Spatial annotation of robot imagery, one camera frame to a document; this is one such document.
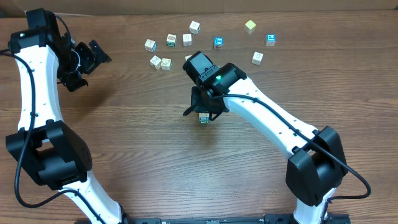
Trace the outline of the green letter wooden block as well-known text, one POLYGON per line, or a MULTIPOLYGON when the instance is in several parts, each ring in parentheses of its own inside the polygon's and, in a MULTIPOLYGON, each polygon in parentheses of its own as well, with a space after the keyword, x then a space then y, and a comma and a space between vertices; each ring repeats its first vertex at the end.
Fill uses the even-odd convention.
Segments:
POLYGON ((201 124, 209 123, 209 117, 199 117, 199 121, 201 124))

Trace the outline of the blue X wooden block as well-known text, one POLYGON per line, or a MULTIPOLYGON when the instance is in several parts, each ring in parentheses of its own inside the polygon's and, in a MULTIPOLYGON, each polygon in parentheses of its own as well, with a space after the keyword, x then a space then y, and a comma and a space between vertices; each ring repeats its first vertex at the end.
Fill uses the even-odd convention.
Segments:
POLYGON ((255 65, 260 65, 262 62, 263 54, 259 52, 254 52, 251 63, 255 65))

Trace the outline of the plain wooden block blue H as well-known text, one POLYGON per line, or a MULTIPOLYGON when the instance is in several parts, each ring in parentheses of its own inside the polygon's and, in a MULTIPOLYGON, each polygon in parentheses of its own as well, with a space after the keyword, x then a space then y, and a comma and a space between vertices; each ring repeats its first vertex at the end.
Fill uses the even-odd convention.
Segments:
POLYGON ((199 118, 209 118, 210 114, 209 113, 199 113, 199 118))

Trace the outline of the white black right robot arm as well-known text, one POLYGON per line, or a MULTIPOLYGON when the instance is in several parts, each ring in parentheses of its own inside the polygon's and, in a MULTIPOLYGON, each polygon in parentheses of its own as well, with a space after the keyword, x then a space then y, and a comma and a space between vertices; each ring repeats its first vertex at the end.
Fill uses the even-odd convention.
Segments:
POLYGON ((233 63, 220 67, 202 52, 186 57, 183 70, 194 82, 191 106, 184 112, 240 115, 287 159, 285 182, 297 198, 290 214, 266 214, 259 223, 350 223, 349 215, 327 211, 348 170, 338 133, 295 118, 263 94, 233 63))

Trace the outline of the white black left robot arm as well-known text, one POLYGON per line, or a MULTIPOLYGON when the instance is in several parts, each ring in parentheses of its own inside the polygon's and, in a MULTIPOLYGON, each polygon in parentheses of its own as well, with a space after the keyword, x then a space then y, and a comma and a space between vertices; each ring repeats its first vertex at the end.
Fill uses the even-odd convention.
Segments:
POLYGON ((68 127, 60 111, 58 86, 75 91, 110 57, 98 43, 76 43, 61 34, 62 18, 39 8, 26 14, 28 28, 11 35, 1 54, 16 60, 21 81, 21 117, 17 132, 6 137, 6 148, 17 161, 14 182, 26 172, 54 197, 71 199, 90 223, 129 223, 122 206, 96 179, 86 142, 68 127))

